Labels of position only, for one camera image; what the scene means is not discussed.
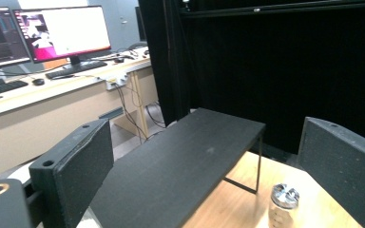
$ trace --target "glass jar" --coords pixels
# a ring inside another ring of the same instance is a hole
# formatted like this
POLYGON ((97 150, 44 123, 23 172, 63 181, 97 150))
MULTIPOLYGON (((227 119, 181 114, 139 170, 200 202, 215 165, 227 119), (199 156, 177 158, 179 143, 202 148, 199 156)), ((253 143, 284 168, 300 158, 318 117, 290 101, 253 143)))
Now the glass jar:
POLYGON ((285 183, 274 185, 269 202, 269 227, 292 228, 294 215, 298 209, 298 191, 285 183))

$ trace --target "power strip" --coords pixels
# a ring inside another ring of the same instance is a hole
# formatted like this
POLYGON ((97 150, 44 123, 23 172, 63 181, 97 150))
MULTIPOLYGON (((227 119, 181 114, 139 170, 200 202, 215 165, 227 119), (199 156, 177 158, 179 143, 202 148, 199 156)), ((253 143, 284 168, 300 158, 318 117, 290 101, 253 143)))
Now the power strip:
POLYGON ((108 77, 106 79, 106 90, 112 90, 117 88, 117 86, 125 86, 128 81, 128 75, 116 75, 108 77))

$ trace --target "metal leg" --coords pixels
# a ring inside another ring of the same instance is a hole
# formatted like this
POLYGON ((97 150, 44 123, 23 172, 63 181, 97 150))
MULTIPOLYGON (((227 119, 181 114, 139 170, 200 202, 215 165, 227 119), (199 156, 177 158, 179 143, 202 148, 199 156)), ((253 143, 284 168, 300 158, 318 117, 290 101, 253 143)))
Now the metal leg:
POLYGON ((227 181, 233 185, 238 186, 239 188, 253 193, 253 194, 257 194, 258 190, 259 190, 259 176, 260 176, 260 159, 262 157, 262 136, 259 137, 259 162, 258 162, 258 168, 257 168, 257 184, 256 184, 256 189, 252 189, 244 184, 241 184, 235 180, 231 180, 229 178, 223 178, 224 181, 227 181))

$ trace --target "wooden table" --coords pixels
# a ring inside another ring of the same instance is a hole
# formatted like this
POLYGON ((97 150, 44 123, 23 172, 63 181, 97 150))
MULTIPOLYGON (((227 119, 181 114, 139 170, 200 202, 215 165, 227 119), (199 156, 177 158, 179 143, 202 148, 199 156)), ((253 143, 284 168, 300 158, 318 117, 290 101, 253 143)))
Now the wooden table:
MULTIPOLYGON (((245 153, 228 177, 251 183, 255 179, 257 163, 257 155, 245 153)), ((184 227, 268 227, 271 189, 279 182, 293 184, 300 193, 295 227, 361 227, 307 173, 266 158, 261 160, 256 195, 222 181, 184 227)))

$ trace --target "jar lid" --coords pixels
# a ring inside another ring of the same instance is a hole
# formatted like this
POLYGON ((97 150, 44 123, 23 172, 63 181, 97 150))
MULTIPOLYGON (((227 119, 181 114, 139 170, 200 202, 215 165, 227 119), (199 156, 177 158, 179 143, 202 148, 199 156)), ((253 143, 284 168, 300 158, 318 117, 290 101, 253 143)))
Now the jar lid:
POLYGON ((298 207, 299 198, 300 194, 298 191, 286 183, 278 183, 272 189, 272 202, 284 209, 293 209, 298 207))

